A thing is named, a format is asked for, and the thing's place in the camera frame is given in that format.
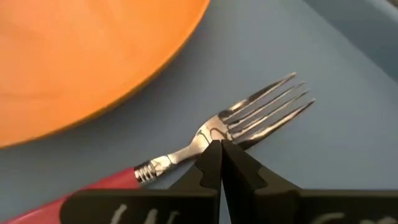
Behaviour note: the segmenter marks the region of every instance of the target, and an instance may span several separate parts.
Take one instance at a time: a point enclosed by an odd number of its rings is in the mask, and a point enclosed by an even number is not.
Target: stainless steel fork
[[[194,135],[192,142],[187,147],[171,154],[149,160],[135,167],[134,174],[136,179],[140,184],[155,180],[160,175],[172,169],[182,161],[186,161],[187,159],[191,159],[197,155],[200,155],[208,147],[212,140],[228,139],[241,146],[244,150],[249,149],[251,146],[257,144],[259,141],[263,140],[265,137],[295,118],[315,101],[313,98],[308,103],[289,112],[275,123],[272,123],[265,128],[259,128],[261,123],[280,113],[293,102],[297,101],[303,95],[308,93],[309,90],[301,92],[300,94],[285,101],[285,103],[272,110],[270,113],[264,116],[260,115],[260,113],[266,108],[275,104],[277,101],[281,101],[284,99],[284,96],[287,96],[289,93],[301,87],[303,85],[303,82],[301,82],[298,85],[288,88],[260,107],[249,110],[248,112],[244,111],[252,106],[255,102],[261,100],[287,83],[289,80],[293,79],[295,76],[296,73],[291,73],[281,80],[259,90],[248,98],[235,103],[230,108],[220,111],[218,114],[212,116],[202,126],[200,126],[199,130]],[[256,128],[258,130],[254,134],[249,134],[246,136],[248,132],[253,131]]]

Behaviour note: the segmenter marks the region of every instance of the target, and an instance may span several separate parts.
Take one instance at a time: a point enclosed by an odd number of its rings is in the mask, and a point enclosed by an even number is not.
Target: fork handle
[[[101,179],[83,189],[136,189],[140,183],[136,178],[135,168],[127,168],[110,177]],[[60,224],[59,213],[62,204],[69,195],[38,209],[31,210],[19,217],[6,221],[3,224]]]

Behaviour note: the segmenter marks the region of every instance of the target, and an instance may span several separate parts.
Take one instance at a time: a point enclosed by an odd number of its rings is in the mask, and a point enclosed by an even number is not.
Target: fork
[[[296,73],[291,73],[286,77],[272,83],[247,97],[235,103],[228,109],[222,110],[216,115],[208,119],[199,130],[195,133],[191,143],[183,149],[180,149],[171,154],[156,157],[146,161],[136,167],[128,168],[117,174],[100,180],[99,182],[85,187],[86,189],[133,189],[138,188],[142,184],[154,181],[159,176],[167,171],[173,169],[175,166],[183,161],[199,156],[212,142],[212,140],[228,139],[235,144],[238,144],[242,149],[249,149],[251,146],[257,144],[259,141],[272,134],[274,131],[294,119],[298,114],[307,109],[315,101],[313,98],[302,106],[290,111],[282,118],[274,123],[262,128],[261,124],[269,120],[276,114],[281,113],[289,105],[303,97],[309,90],[303,91],[288,100],[282,101],[289,93],[298,90],[303,82],[294,85],[281,94],[275,96],[267,103],[254,107],[254,104],[264,97],[275,92],[276,89],[293,79]],[[262,115],[267,108],[275,105],[278,101],[284,102],[271,112]],[[13,220],[9,220],[4,224],[57,224],[59,222],[58,213],[62,203],[67,198],[61,198],[55,202],[44,205],[43,207],[30,211]]]

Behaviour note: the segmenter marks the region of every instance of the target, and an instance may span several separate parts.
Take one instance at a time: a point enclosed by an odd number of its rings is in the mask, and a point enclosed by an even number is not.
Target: blue table surface
[[[186,47],[138,94],[0,151],[0,222],[184,147],[208,117],[294,71],[317,102],[250,155],[303,188],[398,189],[397,82],[304,1],[212,0]],[[189,165],[148,187],[168,187]],[[229,223],[224,196],[220,212]]]

